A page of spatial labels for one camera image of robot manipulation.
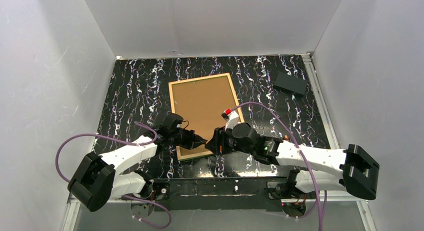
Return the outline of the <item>green wooden photo frame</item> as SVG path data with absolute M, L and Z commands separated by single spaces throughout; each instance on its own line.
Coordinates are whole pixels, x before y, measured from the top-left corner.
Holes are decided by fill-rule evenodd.
M 239 99 L 229 73 L 168 83 L 171 112 L 188 121 L 188 130 L 210 141 L 216 128 L 224 127 L 222 113 L 238 106 Z

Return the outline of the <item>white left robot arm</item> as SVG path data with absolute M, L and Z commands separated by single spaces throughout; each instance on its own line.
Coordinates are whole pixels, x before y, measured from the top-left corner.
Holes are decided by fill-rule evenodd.
M 91 212 L 102 208 L 111 198 L 130 194 L 150 197 L 152 177 L 143 171 L 124 172 L 170 146 L 192 150 L 207 143 L 194 130 L 182 127 L 183 122 L 180 115 L 171 113 L 154 128 L 135 122 L 141 128 L 141 136 L 133 142 L 106 136 L 105 139 L 123 146 L 102 154 L 86 154 L 68 181 L 68 191 Z

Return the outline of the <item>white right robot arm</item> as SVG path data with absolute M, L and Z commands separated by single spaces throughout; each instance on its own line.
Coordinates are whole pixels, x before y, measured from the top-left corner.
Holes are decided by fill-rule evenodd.
M 281 195 L 319 191 L 343 191 L 375 200 L 380 165 L 361 146 L 325 149 L 299 145 L 276 137 L 259 135 L 248 123 L 216 128 L 205 148 L 214 154 L 243 152 L 265 165 L 296 166 L 281 186 Z

